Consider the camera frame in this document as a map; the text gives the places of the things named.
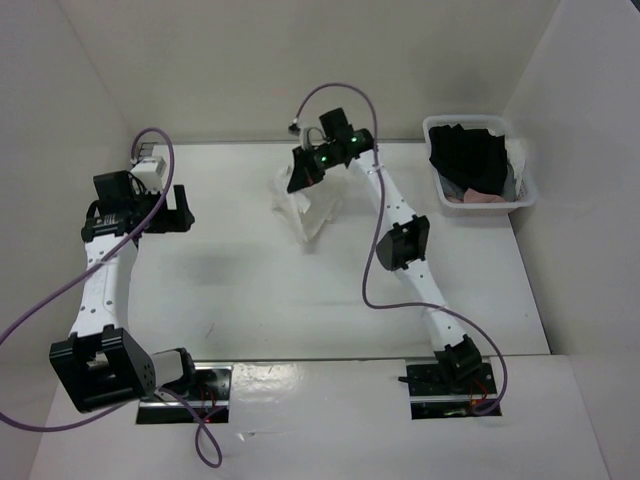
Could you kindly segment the white pleated skirt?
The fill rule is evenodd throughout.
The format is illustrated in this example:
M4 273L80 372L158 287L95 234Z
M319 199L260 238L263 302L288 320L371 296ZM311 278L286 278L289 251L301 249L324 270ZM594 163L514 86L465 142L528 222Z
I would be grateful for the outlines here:
M319 184L298 192L288 193L292 179L291 166L280 168L269 181L272 211L289 228L300 245L312 243L326 223L333 221L346 195L348 182L330 175Z

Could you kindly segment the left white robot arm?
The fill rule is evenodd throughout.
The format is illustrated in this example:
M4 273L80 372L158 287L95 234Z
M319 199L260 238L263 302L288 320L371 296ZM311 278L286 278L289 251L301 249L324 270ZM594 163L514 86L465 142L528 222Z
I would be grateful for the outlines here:
M49 360L76 409L89 413L132 400L148 400L164 387L180 400L198 390L199 375L184 348L150 354L128 331L131 274L145 217L149 234L186 233L195 218L183 186L169 208L138 175L97 175L97 192L81 229L89 278L67 339L50 347Z

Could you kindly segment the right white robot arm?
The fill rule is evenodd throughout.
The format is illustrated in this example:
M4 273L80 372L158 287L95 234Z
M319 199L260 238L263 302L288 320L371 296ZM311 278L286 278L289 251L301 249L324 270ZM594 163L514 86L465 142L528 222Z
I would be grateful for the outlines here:
M293 119L289 133L300 139L293 149L293 173L287 185L290 194L318 186L332 167L343 166L363 177L370 197L378 207L372 247L367 254L361 293L364 303L375 310L416 307L425 311L426 326L438 365L438 381L450 393L459 393L479 373L482 356L463 328L473 323L446 305L432 275L426 249L430 222L405 201L379 159L374 133L356 130L341 108L320 116L323 141L312 144L308 129ZM377 261L393 273L416 296L406 303L375 305L367 296L371 266Z

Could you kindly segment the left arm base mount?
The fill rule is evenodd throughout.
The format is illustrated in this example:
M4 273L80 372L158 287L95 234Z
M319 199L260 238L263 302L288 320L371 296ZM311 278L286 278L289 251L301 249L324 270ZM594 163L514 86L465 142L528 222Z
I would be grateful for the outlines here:
M230 415L232 365L200 361L195 363L195 369L195 384L180 387L177 395L206 423L226 424ZM139 403L137 425L191 423L195 423L192 415L172 395L157 392L151 400Z

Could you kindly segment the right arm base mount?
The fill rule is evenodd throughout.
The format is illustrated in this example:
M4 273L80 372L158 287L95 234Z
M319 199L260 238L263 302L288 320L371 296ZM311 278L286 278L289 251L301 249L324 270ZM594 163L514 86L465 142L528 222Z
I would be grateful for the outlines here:
M434 359L409 358L398 382L407 387L412 420L479 417L477 409L490 408L499 393L487 359L470 378L450 385Z

